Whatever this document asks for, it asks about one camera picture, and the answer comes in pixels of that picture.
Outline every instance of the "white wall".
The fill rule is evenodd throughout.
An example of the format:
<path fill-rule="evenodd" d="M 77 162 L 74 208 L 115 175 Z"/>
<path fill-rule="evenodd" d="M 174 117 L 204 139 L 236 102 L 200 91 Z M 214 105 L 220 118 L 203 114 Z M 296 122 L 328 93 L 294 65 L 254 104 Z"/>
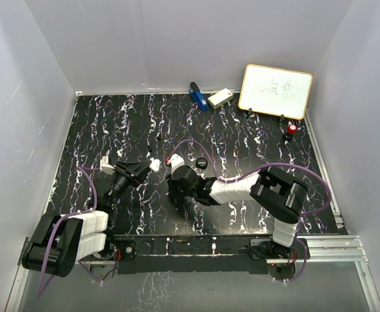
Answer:
<path fill-rule="evenodd" d="M 75 94 L 23 0 L 0 0 L 0 311 L 51 187 Z"/>
<path fill-rule="evenodd" d="M 351 0 L 26 0 L 76 91 L 240 88 L 247 64 L 313 72 Z"/>
<path fill-rule="evenodd" d="M 314 74 L 309 108 L 348 228 L 380 296 L 380 1 L 355 0 Z"/>

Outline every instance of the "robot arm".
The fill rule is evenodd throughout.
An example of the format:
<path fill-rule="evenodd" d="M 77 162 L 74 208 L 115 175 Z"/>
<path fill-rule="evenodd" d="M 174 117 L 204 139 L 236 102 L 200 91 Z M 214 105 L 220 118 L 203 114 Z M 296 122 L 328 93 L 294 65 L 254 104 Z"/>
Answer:
<path fill-rule="evenodd" d="M 52 244 L 45 272 L 51 275 L 67 276 L 76 261 L 102 251 L 107 245 L 106 230 L 115 215 L 113 204 L 130 185 L 137 187 L 151 170 L 159 170 L 159 165 L 159 160 L 151 159 L 130 163 L 118 161 L 112 166 L 109 158 L 103 157 L 100 170 L 112 176 L 112 183 L 104 195 L 98 197 L 96 210 L 83 211 L 69 217 L 63 214 L 44 214 L 23 253 L 23 267 L 41 271 L 50 240 Z M 89 207 L 92 206 L 93 200 L 89 202 Z M 57 226 L 55 236 L 51 237 Z"/>
<path fill-rule="evenodd" d="M 291 247 L 300 221 L 308 186 L 280 168 L 269 167 L 237 182 L 227 183 L 215 177 L 204 179 L 174 154 L 166 176 L 174 201 L 193 197 L 203 205 L 220 205 L 235 200 L 255 200 L 275 217 L 273 241 Z"/>

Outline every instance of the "black marble table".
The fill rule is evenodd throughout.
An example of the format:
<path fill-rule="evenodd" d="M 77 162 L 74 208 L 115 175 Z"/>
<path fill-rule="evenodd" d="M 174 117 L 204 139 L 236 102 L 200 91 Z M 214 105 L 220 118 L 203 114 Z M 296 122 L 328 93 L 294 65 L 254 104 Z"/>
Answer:
<path fill-rule="evenodd" d="M 215 160 L 223 177 L 234 177 L 264 163 L 285 162 L 320 173 L 307 127 L 293 141 L 282 140 L 287 120 L 279 125 L 275 116 L 255 114 L 247 118 L 238 106 L 238 94 L 222 108 L 200 111 L 189 94 L 129 96 L 81 96 L 73 115 L 47 211 L 68 213 L 85 209 L 91 188 L 77 166 L 99 166 L 104 155 L 113 160 L 161 160 L 159 172 L 151 172 L 137 189 L 130 188 L 118 204 L 113 228 L 118 235 L 252 235 L 273 231 L 273 217 L 254 201 L 235 201 L 205 207 L 188 198 L 180 207 L 167 196 L 164 160 L 173 147 L 186 138 L 201 142 Z M 195 168 L 203 156 L 198 146 L 183 145 L 179 151 L 186 164 Z M 304 210 L 321 207 L 324 187 L 299 170 L 290 170 L 310 186 Z M 92 173 L 94 179 L 104 173 Z M 213 176 L 212 164 L 205 177 Z M 301 233 L 337 234 L 331 209 L 310 215 Z"/>

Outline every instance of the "black bottle cap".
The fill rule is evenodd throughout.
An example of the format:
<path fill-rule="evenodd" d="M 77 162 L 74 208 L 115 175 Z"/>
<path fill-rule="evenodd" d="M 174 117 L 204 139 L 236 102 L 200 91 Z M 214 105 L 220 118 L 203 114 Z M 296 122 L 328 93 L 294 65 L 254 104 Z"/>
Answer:
<path fill-rule="evenodd" d="M 199 169 L 206 169 L 209 162 L 204 157 L 197 158 L 196 160 L 196 167 Z"/>

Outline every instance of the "white box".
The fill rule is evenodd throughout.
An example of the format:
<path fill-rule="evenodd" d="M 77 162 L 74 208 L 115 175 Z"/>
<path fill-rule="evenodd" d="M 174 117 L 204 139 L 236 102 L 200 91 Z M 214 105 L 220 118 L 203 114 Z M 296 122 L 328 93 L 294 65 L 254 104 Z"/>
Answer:
<path fill-rule="evenodd" d="M 222 91 L 219 91 L 208 98 L 210 106 L 213 109 L 217 109 L 218 107 L 222 106 L 224 103 L 227 103 L 231 99 L 233 99 L 233 93 L 231 93 L 229 89 L 223 89 Z"/>

